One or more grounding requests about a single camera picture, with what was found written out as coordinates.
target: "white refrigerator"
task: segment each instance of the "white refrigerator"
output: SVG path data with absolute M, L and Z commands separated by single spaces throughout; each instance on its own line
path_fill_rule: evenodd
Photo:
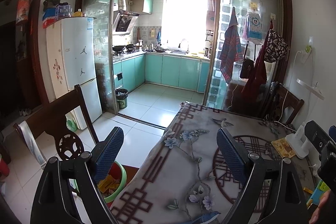
M 91 121 L 101 114 L 95 59 L 93 55 L 93 18 L 64 18 L 47 27 L 48 63 L 56 98 L 79 84 Z M 86 128 L 80 107 L 72 112 L 77 127 Z

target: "wooden door frame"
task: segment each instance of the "wooden door frame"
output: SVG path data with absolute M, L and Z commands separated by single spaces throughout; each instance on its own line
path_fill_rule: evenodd
M 33 0 L 31 3 L 31 30 L 32 30 L 32 41 L 29 41 L 29 51 L 31 53 L 31 62 L 34 71 L 34 78 L 36 82 L 37 91 L 39 93 L 39 97 L 42 105 L 48 105 L 49 99 L 47 96 L 47 92 L 45 90 L 41 64 L 40 64 L 40 56 L 39 56 L 39 44 L 38 44 L 38 24 L 39 24 L 39 10 L 40 10 L 41 0 Z

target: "wooden chair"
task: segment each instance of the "wooden chair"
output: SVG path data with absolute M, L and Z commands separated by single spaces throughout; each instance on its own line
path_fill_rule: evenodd
M 262 113 L 262 117 L 265 117 L 268 114 L 269 121 L 278 121 L 282 114 L 282 105 L 284 103 L 286 93 L 287 89 L 285 87 L 280 84 L 274 85 L 274 91 L 271 91 L 271 96 L 268 99 L 265 110 Z M 290 91 L 288 92 L 286 101 L 283 105 L 283 110 L 287 107 L 291 107 L 293 108 L 293 111 L 285 123 L 289 124 L 294 120 L 304 103 L 304 100 L 299 100 Z
M 75 159 L 85 151 L 80 138 L 69 130 L 66 124 L 65 115 L 78 106 L 82 110 L 89 132 L 97 144 L 99 140 L 86 108 L 80 85 L 75 85 L 74 90 L 43 107 L 26 120 L 34 139 L 44 131 L 54 137 L 57 153 L 62 160 Z M 14 128 L 25 142 L 21 126 L 15 124 Z M 71 153 L 71 156 L 65 154 L 67 151 Z

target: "metal bolt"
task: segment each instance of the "metal bolt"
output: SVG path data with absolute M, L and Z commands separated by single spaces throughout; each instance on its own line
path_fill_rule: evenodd
M 260 158 L 260 156 L 257 153 L 251 153 L 250 158 L 253 159 L 253 160 L 257 160 L 257 159 Z
M 49 162 L 50 162 L 51 164 L 55 163 L 56 161 L 57 161 L 57 157 L 51 157 L 51 158 L 49 159 Z
M 81 153 L 81 158 L 83 158 L 83 159 L 87 159 L 90 155 L 91 155 L 90 152 L 85 151 L 85 152 Z
M 290 158 L 283 158 L 283 162 L 286 164 L 290 164 L 292 161 Z

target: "floral tablecloth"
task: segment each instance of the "floral tablecloth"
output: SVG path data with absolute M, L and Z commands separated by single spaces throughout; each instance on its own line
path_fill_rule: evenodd
M 282 126 L 186 103 L 133 180 L 111 206 L 121 224 L 221 223 L 242 185 L 227 168 L 216 142 L 225 127 L 247 150 L 279 160 L 270 144 L 290 132 Z M 303 187 L 314 189 L 308 161 L 292 158 Z M 250 223 L 265 203 L 265 181 Z

